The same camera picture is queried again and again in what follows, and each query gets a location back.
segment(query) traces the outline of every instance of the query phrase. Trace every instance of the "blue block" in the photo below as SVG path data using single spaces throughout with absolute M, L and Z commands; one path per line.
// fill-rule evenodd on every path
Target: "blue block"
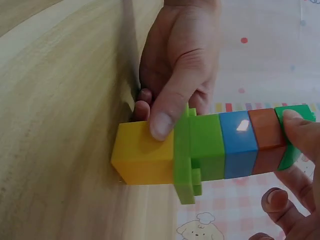
M 247 111 L 221 113 L 220 124 L 225 150 L 224 178 L 252 174 L 258 145 Z

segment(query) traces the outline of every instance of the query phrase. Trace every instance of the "wooden surface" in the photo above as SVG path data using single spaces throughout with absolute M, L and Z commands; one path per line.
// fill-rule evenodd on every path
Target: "wooden surface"
M 170 185 L 111 167 L 159 0 L 0 0 L 0 239 L 163 240 Z

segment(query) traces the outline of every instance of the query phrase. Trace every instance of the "plastic toy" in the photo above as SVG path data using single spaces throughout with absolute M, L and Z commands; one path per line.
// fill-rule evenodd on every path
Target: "plastic toy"
M 286 137 L 283 111 L 316 121 L 307 105 L 197 116 L 187 106 L 165 141 L 147 121 L 119 124 L 111 164 L 128 185 L 174 184 L 181 204 L 194 204 L 203 181 L 289 168 L 299 157 Z

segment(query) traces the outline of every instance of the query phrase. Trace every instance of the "red dot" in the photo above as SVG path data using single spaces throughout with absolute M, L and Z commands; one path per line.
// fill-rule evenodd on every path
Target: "red dot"
M 240 88 L 238 89 L 238 92 L 239 92 L 240 94 L 244 94 L 246 91 L 245 91 L 245 89 L 244 89 L 243 87 L 240 87 Z
M 243 44 L 248 43 L 248 38 L 246 38 L 246 37 L 241 38 L 241 43 L 243 43 Z

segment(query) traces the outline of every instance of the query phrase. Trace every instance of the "green block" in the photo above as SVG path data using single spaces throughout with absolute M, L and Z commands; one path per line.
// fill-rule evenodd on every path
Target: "green block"
M 279 106 L 275 107 L 275 113 L 279 119 L 281 128 L 283 132 L 285 133 L 284 128 L 284 119 L 283 119 L 283 112 L 286 109 L 291 109 L 299 113 L 305 120 L 309 120 L 312 122 L 316 121 L 316 116 L 313 112 L 311 112 L 308 105 L 295 105 L 295 106 Z M 299 158 L 301 152 L 299 149 L 297 149 L 295 146 L 292 145 L 292 143 L 287 138 L 287 135 L 285 134 L 286 142 L 287 142 L 287 148 L 283 155 L 283 158 L 281 160 L 281 163 L 278 167 L 278 171 L 285 170 L 289 167 L 291 167 L 295 161 Z
M 201 185 L 200 168 L 191 170 L 192 185 Z
M 189 109 L 189 117 L 195 117 L 197 116 L 197 110 L 195 108 Z
M 202 195 L 202 186 L 201 185 L 193 185 L 193 192 L 195 196 Z
M 173 184 L 181 204 L 194 204 L 190 158 L 189 107 L 174 127 Z
M 225 146 L 218 114 L 191 116 L 190 154 L 192 168 L 200 168 L 201 180 L 225 177 Z

